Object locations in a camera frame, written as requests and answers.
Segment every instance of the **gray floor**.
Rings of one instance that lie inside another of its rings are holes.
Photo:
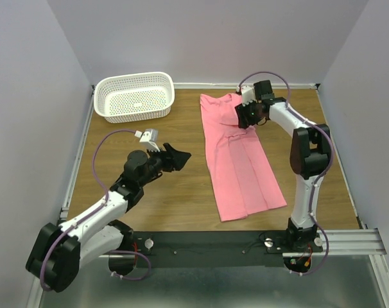
[[[45,293],[41,307],[384,307],[368,256],[332,256],[313,275],[283,268],[154,269],[137,282],[110,276],[107,258],[92,261],[62,293]]]

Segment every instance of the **screw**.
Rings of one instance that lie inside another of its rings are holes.
[[[272,239],[269,239],[269,238],[265,239],[265,240],[264,240],[264,245],[265,245],[267,248],[273,247],[273,240],[272,240]]]
[[[316,237],[316,238],[315,238],[315,244],[316,244],[317,247],[323,246],[323,241],[322,241],[322,239],[319,238],[319,237]]]

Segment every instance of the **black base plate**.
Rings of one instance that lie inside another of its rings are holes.
[[[313,252],[322,252],[323,248],[320,246],[316,246],[314,241],[310,241],[304,244],[295,244],[294,247],[290,247],[286,241],[286,231],[283,230],[275,230],[275,231],[266,231],[261,236],[262,241],[266,241],[267,239],[272,240],[273,246],[266,247],[268,253],[280,254],[280,253],[303,253],[307,252],[307,247],[310,245]]]
[[[273,239],[271,248],[264,244],[268,237]],[[283,267],[287,258],[283,258],[282,253],[307,252],[307,244],[296,250],[288,248],[285,238],[286,232],[282,230],[134,232],[138,251],[150,258],[154,268]],[[153,241],[151,248],[145,245],[149,239]],[[314,243],[310,245],[313,252],[322,251]],[[130,269],[130,260],[125,262]],[[141,258],[136,265],[147,267]]]

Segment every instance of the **wire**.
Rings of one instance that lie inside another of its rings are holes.
[[[286,98],[286,107],[288,106],[288,101],[290,100],[290,97],[291,97],[291,89],[290,89],[290,86],[288,84],[288,82],[282,77],[280,76],[279,74],[276,74],[276,73],[273,73],[271,71],[259,71],[259,72],[256,72],[256,73],[253,73],[253,74],[250,74],[248,75],[247,77],[243,78],[243,80],[239,83],[238,85],[238,89],[241,89],[241,85],[246,81],[248,80],[250,77],[253,77],[257,74],[269,74],[269,75],[273,75],[273,76],[276,76],[278,78],[280,78],[284,84],[286,85],[286,88],[287,88],[287,98]]]
[[[258,126],[263,126],[263,125],[265,125],[266,123],[267,123],[267,118],[264,119],[264,122],[263,122],[263,123],[261,123],[261,124],[258,123],[257,125],[258,125]]]
[[[325,233],[325,230],[322,228],[322,226],[319,225],[319,223],[317,222],[317,220],[316,220],[316,218],[315,218],[315,216],[313,214],[313,199],[314,199],[314,196],[315,196],[315,188],[316,188],[317,182],[328,172],[328,170],[330,170],[331,165],[333,164],[333,160],[334,160],[333,143],[331,142],[330,137],[326,134],[325,131],[323,131],[320,127],[318,127],[317,125],[311,123],[307,119],[303,118],[299,113],[297,113],[296,111],[294,111],[294,109],[292,109],[290,107],[291,89],[290,89],[289,83],[282,76],[280,76],[279,74],[276,74],[276,73],[273,73],[273,72],[270,72],[270,71],[259,71],[259,72],[250,74],[250,75],[248,75],[246,78],[244,78],[239,83],[238,88],[240,89],[241,85],[246,80],[248,80],[250,77],[255,76],[257,74],[271,74],[271,75],[274,75],[274,76],[280,78],[284,82],[284,84],[286,85],[286,88],[287,88],[287,98],[286,98],[286,103],[285,103],[286,109],[291,114],[293,114],[297,119],[299,119],[300,121],[302,121],[303,123],[305,123],[309,127],[312,127],[315,130],[317,130],[319,133],[321,133],[323,135],[323,137],[326,139],[327,143],[330,145],[331,153],[330,153],[329,164],[323,170],[323,172],[321,172],[314,179],[313,184],[312,184],[312,188],[311,188],[311,192],[310,192],[310,199],[309,199],[309,215],[310,215],[310,219],[320,229],[321,233],[323,233],[323,235],[324,235],[324,239],[325,239],[325,253],[324,253],[323,259],[320,261],[320,263],[315,268],[313,268],[312,270],[308,271],[307,273],[298,273],[298,272],[292,271],[292,272],[294,272],[296,274],[299,274],[299,275],[310,275],[310,274],[315,273],[316,271],[318,271],[324,265],[324,263],[327,260],[327,257],[329,256],[329,250],[330,250],[329,238],[327,237],[327,234]]]
[[[310,253],[310,256],[309,256],[309,257],[311,257],[311,255],[313,254],[313,250],[311,249],[310,244],[308,244],[307,247],[309,248],[309,253]],[[304,253],[300,256],[300,258],[298,258],[298,259],[296,260],[296,262],[300,261],[300,260],[303,259],[305,256],[306,256],[306,252],[304,252]]]
[[[110,253],[120,253],[122,255],[136,255],[136,256],[144,259],[148,263],[148,270],[146,271],[145,274],[143,274],[140,277],[127,277],[127,276],[120,275],[120,274],[116,273],[115,271],[112,272],[112,276],[119,277],[120,279],[123,279],[123,280],[137,281],[137,280],[142,280],[142,279],[146,278],[151,272],[151,262],[150,262],[149,258],[147,258],[147,256],[145,256],[143,253],[131,252],[129,250],[112,250]]]
[[[95,168],[95,160],[96,160],[96,155],[98,154],[98,151],[101,147],[101,145],[108,139],[111,135],[119,132],[128,132],[128,133],[135,133],[135,130],[128,130],[128,129],[122,129],[122,130],[115,130],[113,132],[108,133],[104,138],[99,142],[98,146],[96,147],[95,152],[93,153],[92,157],[92,174],[97,183],[105,190],[105,201],[101,203],[99,207],[94,209],[92,212],[90,212],[88,215],[85,215],[83,218],[79,219],[76,224],[79,225],[80,223],[83,223],[85,220],[89,219],[96,213],[98,213],[108,202],[109,199],[109,190],[105,186],[105,184],[99,179],[98,175],[96,174],[96,168]],[[51,254],[55,250],[55,248],[58,246],[59,242],[72,230],[76,228],[76,225],[72,225],[69,228],[67,228],[65,231],[63,231],[58,238],[52,243],[52,245],[49,247],[48,252],[45,255],[45,258],[42,262],[42,267],[40,268],[40,275],[39,275],[39,280],[40,280],[40,286],[44,291],[52,291],[52,289],[45,283],[45,272],[46,272],[46,266],[48,264],[48,260],[51,257]]]
[[[137,252],[136,242],[133,243],[133,248],[135,248],[135,252]],[[137,255],[135,255],[135,263],[134,263],[135,266],[136,266],[136,262],[137,262]]]

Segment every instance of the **cloth fold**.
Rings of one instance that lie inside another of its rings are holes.
[[[241,96],[200,96],[205,153],[221,221],[286,205],[254,127],[238,128]]]

